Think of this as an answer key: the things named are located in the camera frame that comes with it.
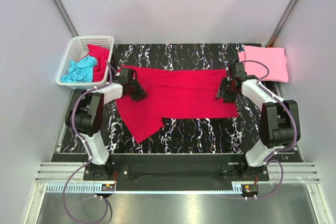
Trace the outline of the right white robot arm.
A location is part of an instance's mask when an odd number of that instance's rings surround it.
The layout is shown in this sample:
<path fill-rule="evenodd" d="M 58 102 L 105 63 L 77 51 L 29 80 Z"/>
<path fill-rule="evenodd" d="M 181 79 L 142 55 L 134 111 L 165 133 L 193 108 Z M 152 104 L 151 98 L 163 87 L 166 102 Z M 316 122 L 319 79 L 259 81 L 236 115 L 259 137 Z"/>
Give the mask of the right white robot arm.
<path fill-rule="evenodd" d="M 267 165 L 279 152 L 293 149 L 300 140 L 297 102 L 285 100 L 263 85 L 262 81 L 270 74 L 266 65 L 255 60 L 247 62 L 261 65 L 266 69 L 266 74 L 257 78 L 248 75 L 243 62 L 230 65 L 216 96 L 224 102 L 234 103 L 241 94 L 261 110 L 259 141 L 243 155 L 238 167 L 239 176 L 244 180 L 252 179 L 257 174 L 257 168 Z"/>

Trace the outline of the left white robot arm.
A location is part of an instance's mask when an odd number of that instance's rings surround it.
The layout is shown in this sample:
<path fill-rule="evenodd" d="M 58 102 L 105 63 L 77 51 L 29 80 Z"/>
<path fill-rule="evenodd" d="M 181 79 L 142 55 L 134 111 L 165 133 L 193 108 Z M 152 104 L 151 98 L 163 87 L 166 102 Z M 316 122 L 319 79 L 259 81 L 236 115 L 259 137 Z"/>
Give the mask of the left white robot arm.
<path fill-rule="evenodd" d="M 133 101 L 145 99 L 148 95 L 138 81 L 134 69 L 122 68 L 116 79 L 100 87 L 74 90 L 67 109 L 65 125 L 82 141 L 95 167 L 95 174 L 103 180 L 113 175 L 113 167 L 108 164 L 109 152 L 100 133 L 104 105 L 129 96 Z"/>

